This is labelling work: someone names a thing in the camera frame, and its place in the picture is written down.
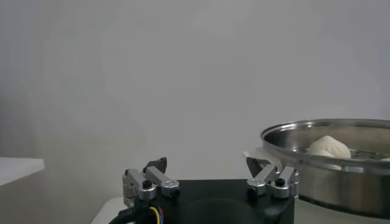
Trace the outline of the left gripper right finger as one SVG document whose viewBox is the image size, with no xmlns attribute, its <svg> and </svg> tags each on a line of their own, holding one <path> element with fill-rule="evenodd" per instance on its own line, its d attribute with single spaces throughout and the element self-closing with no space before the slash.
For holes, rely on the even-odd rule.
<svg viewBox="0 0 390 224">
<path fill-rule="evenodd" d="M 294 167 L 280 170 L 268 160 L 253 157 L 247 157 L 246 164 L 252 175 L 247 180 L 247 194 L 251 200 L 265 195 L 268 190 L 278 199 L 299 196 L 299 173 Z"/>
</svg>

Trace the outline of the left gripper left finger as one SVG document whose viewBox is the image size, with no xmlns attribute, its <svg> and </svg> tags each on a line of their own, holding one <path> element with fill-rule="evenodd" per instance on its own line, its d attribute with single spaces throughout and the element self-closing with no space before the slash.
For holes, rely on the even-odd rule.
<svg viewBox="0 0 390 224">
<path fill-rule="evenodd" d="M 124 204 L 134 207 L 137 201 L 150 202 L 159 195 L 165 198 L 179 198 L 180 184 L 166 176 L 167 157 L 149 161 L 141 170 L 126 169 L 122 175 Z"/>
</svg>

